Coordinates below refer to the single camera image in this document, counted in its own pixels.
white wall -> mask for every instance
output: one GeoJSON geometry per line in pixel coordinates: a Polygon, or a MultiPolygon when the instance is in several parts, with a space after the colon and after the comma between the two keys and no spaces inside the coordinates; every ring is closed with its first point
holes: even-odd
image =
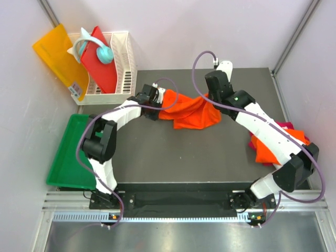
{"type": "Polygon", "coordinates": [[[28,251],[46,176],[76,106],[32,49],[52,29],[38,2],[1,5],[0,251],[28,251]]]}
{"type": "MultiPolygon", "coordinates": [[[[336,222],[336,2],[323,0],[278,75],[289,116],[320,148],[336,222]]],[[[319,177],[313,178],[319,186],[319,177]]]]}
{"type": "Polygon", "coordinates": [[[49,0],[70,33],[129,30],[139,70],[190,69],[204,50],[235,67],[273,68],[310,1],[49,0]]]}

red book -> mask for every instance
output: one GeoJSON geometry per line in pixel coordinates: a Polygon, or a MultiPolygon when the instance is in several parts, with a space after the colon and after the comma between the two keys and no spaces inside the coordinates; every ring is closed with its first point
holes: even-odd
{"type": "MultiPolygon", "coordinates": [[[[109,46],[98,26],[93,29],[91,36],[99,39],[106,46],[109,46]]],[[[115,93],[117,87],[116,65],[114,60],[109,64],[101,63],[97,57],[98,47],[96,43],[88,41],[80,61],[101,89],[102,93],[115,93]]]]}

orange cloth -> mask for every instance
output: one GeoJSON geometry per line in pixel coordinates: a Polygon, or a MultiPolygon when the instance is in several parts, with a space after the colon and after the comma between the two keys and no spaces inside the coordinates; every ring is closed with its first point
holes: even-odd
{"type": "MultiPolygon", "coordinates": [[[[287,133],[289,133],[292,137],[300,140],[301,142],[308,145],[310,142],[304,136],[304,132],[302,130],[292,130],[292,129],[284,129],[287,133]]],[[[273,153],[259,140],[255,135],[251,136],[251,142],[253,146],[257,149],[256,162],[257,163],[273,163],[280,164],[277,158],[273,155],[273,153]]]]}
{"type": "MultiPolygon", "coordinates": [[[[170,89],[163,96],[162,107],[170,106],[176,93],[170,89]]],[[[221,121],[220,112],[202,97],[192,99],[179,94],[177,103],[170,109],[162,110],[159,119],[174,120],[174,129],[198,129],[209,127],[221,121]]]]}

light blue headphones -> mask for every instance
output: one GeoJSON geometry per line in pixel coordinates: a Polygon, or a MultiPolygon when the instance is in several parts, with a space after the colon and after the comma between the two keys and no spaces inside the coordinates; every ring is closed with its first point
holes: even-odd
{"type": "Polygon", "coordinates": [[[80,57],[88,43],[88,41],[96,43],[99,47],[97,48],[97,57],[103,64],[109,64],[113,60],[113,51],[110,47],[106,46],[99,39],[92,37],[84,28],[80,30],[80,37],[75,41],[72,47],[72,54],[75,57],[76,61],[80,63],[80,57]],[[84,41],[80,46],[79,51],[77,51],[77,45],[84,41]]]}

white label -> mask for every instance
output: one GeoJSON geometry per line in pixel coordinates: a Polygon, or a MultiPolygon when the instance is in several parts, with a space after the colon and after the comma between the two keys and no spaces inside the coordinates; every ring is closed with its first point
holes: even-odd
{"type": "Polygon", "coordinates": [[[68,87],[68,89],[71,91],[71,93],[76,97],[79,98],[80,95],[82,94],[82,89],[80,88],[80,86],[78,85],[77,82],[73,82],[72,85],[70,87],[68,87]]]}

